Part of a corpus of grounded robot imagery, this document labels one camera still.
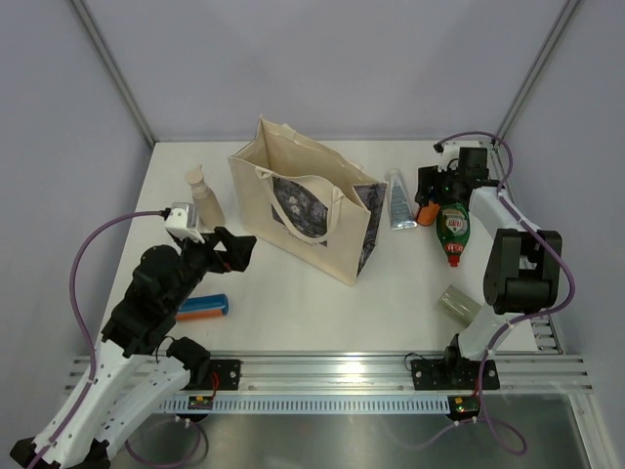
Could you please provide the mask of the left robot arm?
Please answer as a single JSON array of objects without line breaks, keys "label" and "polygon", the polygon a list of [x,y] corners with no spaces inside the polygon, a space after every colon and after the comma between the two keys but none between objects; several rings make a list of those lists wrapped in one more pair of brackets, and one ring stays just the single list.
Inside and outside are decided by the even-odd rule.
[{"label": "left robot arm", "polygon": [[106,468],[128,438],[168,397],[209,380],[211,354],[192,339],[172,342],[155,370],[123,389],[177,323],[177,313],[207,274],[243,272],[257,239],[225,228],[199,241],[148,249],[102,330],[95,363],[38,435],[17,441],[11,456],[23,468]]}]

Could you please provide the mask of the beige pump bottle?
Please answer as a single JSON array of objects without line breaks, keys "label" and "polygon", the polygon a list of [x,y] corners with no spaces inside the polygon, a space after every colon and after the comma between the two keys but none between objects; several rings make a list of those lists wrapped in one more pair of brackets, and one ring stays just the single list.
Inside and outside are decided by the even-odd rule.
[{"label": "beige pump bottle", "polygon": [[208,231],[223,227],[226,223],[224,212],[214,193],[205,181],[202,165],[197,165],[185,174],[191,196],[197,207],[199,218]]}]

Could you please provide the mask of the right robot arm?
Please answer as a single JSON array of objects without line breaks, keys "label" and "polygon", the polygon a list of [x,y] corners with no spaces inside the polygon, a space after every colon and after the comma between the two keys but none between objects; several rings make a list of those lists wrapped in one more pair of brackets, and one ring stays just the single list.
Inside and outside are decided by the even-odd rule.
[{"label": "right robot arm", "polygon": [[490,177],[484,148],[459,148],[453,167],[420,168],[415,201],[421,211],[437,209],[437,239],[452,268],[459,266],[468,245],[471,218],[492,237],[482,281],[485,303],[454,336],[440,363],[446,383],[463,388],[476,378],[476,363],[517,322],[555,305],[563,240],[558,232],[541,230],[523,217],[504,182]]}]

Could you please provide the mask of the orange blue spray bottle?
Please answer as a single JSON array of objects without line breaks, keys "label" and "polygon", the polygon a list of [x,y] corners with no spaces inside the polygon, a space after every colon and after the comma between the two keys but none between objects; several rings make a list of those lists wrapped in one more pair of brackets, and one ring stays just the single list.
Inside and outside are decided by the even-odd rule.
[{"label": "orange blue spray bottle", "polygon": [[420,201],[415,217],[416,223],[423,227],[432,226],[437,219],[439,210],[440,205],[431,199]]}]

